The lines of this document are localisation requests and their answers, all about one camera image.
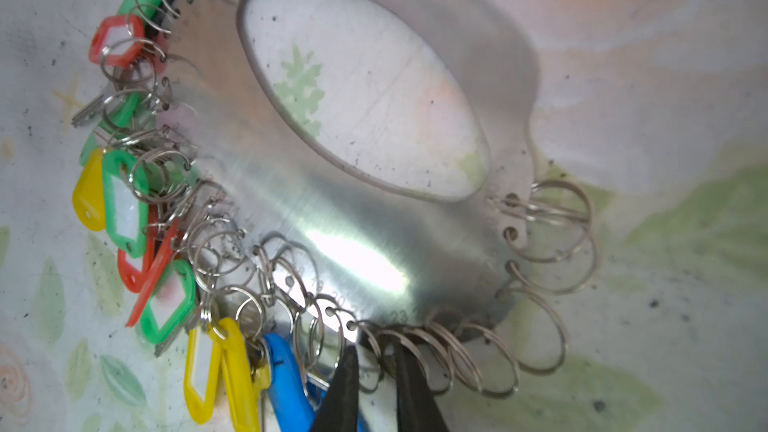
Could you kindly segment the metal key organizer plate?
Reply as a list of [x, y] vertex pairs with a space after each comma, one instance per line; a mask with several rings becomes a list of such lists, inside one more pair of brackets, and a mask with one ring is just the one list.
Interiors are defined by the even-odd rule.
[[387, 336], [434, 330], [450, 357], [531, 281], [529, 224], [594, 204], [536, 179], [536, 54], [492, 0], [175, 0], [166, 75], [179, 125], [232, 198], [243, 243], [306, 252], [322, 292]]

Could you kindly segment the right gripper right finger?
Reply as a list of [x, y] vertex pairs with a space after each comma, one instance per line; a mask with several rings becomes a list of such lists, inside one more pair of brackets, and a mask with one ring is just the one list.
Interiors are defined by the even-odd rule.
[[417, 358], [402, 345], [394, 346], [396, 410], [399, 432], [448, 432]]

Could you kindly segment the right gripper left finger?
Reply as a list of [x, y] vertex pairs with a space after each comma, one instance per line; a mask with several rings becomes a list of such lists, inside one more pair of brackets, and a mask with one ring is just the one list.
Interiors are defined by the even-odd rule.
[[345, 347], [311, 432], [356, 432], [360, 394], [359, 361], [354, 345]]

